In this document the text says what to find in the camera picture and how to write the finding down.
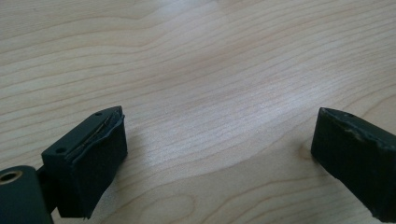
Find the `mounting hole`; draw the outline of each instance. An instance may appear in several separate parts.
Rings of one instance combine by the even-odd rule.
[[[56,149],[56,153],[64,153],[64,152],[66,152],[66,148],[64,148],[64,147],[60,147],[60,148]]]
[[[21,175],[22,175],[22,171],[10,171],[6,174],[3,174],[0,176],[0,185],[9,184],[20,178]]]

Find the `black plastic block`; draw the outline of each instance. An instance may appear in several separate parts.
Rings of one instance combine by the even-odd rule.
[[[351,114],[321,108],[313,157],[384,222],[396,221],[396,136]]]
[[[0,223],[53,223],[35,168],[15,166],[0,172]]]

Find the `wood grain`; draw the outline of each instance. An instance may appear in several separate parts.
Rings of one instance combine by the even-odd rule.
[[[313,162],[320,106],[396,133],[392,0],[0,1],[0,169],[122,105],[90,220],[378,223]]]

